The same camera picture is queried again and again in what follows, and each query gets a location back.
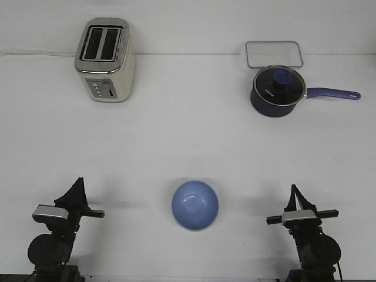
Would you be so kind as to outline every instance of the toaster cord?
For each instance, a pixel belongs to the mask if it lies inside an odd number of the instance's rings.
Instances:
[[[0,50],[0,57],[6,55],[45,55],[45,56],[58,56],[58,57],[75,57],[76,53],[59,53],[50,51],[38,50]]]

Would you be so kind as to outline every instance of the white wall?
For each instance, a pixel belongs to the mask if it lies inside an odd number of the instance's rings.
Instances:
[[[296,40],[305,53],[376,53],[374,0],[2,0],[0,49],[75,52],[99,16],[130,22],[137,53],[239,53]]]

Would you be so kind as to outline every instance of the logo on saucepan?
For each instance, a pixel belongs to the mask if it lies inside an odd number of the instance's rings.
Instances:
[[[264,89],[264,91],[265,91],[266,93],[268,93],[270,96],[274,97],[274,94],[271,93],[268,89]]]

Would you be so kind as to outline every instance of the clear plastic container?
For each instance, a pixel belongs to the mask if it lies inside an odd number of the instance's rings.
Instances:
[[[283,65],[301,68],[303,58],[296,41],[248,41],[246,57],[251,69],[264,68],[270,65]]]

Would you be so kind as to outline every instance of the cable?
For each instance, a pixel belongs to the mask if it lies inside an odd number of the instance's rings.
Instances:
[[[341,282],[343,282],[343,279],[342,279],[342,271],[341,271],[341,267],[340,267],[340,263],[339,263],[339,262],[337,263],[337,267],[338,267],[338,273],[339,273],[339,275],[340,275]]]
[[[0,57],[7,55],[44,55],[44,56],[58,56],[58,57],[75,57],[75,53],[60,53],[39,50],[0,50]]]

